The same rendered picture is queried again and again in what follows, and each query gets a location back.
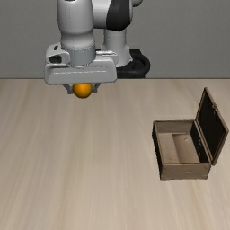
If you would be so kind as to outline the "orange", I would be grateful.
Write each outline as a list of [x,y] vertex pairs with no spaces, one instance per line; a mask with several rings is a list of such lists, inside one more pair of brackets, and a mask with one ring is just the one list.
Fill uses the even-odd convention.
[[92,94],[93,86],[91,84],[74,84],[73,93],[80,99],[85,99]]

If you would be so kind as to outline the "wooden box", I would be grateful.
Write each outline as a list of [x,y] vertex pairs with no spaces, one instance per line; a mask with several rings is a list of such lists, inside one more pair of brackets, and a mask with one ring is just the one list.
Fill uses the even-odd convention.
[[206,180],[208,152],[194,120],[153,123],[152,138],[161,180]]

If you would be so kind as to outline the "wooden box lid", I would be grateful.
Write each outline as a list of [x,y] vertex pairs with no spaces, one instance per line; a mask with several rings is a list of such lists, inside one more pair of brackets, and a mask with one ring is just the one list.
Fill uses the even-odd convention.
[[215,103],[210,90],[205,87],[195,119],[212,165],[217,163],[229,129]]

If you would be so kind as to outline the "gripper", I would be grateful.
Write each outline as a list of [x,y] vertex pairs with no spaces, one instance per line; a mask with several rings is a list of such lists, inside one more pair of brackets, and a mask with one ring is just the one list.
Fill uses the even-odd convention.
[[119,56],[109,51],[97,51],[95,60],[86,66],[70,66],[70,54],[60,43],[48,47],[45,59],[44,80],[49,85],[63,85],[67,94],[73,94],[73,85],[93,84],[93,93],[98,93],[101,83],[117,80],[116,65]]

